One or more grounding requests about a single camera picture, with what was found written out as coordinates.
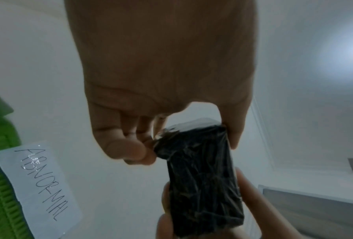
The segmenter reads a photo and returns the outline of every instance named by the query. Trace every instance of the white paper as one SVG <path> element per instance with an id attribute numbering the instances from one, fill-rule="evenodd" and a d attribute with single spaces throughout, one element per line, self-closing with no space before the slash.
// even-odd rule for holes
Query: white paper
<path id="1" fill-rule="evenodd" d="M 35 239 L 59 239 L 81 221 L 81 210 L 46 142 L 0 151 L 0 168 Z"/>

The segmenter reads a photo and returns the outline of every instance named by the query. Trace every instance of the black plastic wrapping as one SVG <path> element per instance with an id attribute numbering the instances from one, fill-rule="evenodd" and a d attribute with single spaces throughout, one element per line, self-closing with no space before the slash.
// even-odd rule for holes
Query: black plastic wrapping
<path id="1" fill-rule="evenodd" d="M 203 235 L 243 224 L 226 128 L 200 119 L 161 134 L 155 153 L 167 160 L 170 207 L 178 237 Z"/>

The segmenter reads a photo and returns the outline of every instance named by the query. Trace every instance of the black package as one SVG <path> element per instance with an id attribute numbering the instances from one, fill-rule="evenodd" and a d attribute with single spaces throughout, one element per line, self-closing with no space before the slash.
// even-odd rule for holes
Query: black package
<path id="1" fill-rule="evenodd" d="M 171 217 L 178 237 L 243 224 L 241 195 L 222 124 L 199 119 L 172 126 L 162 132 L 154 151 L 167 160 Z"/>

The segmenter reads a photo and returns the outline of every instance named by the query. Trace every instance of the wrinkled plastic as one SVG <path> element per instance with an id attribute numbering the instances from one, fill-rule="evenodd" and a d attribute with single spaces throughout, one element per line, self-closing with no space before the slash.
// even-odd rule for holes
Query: wrinkled plastic
<path id="1" fill-rule="evenodd" d="M 200 119 L 172 126 L 155 148 L 167 160 L 170 210 L 178 237 L 241 226 L 241 195 L 236 183 L 226 128 Z"/>

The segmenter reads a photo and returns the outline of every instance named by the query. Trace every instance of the green plastic object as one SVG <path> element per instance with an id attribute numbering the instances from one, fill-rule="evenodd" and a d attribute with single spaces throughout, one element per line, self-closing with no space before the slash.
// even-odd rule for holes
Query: green plastic object
<path id="1" fill-rule="evenodd" d="M 20 145 L 14 126 L 4 118 L 13 112 L 0 98 L 0 150 Z M 31 239 L 31 231 L 24 219 L 9 180 L 0 169 L 0 239 Z"/>

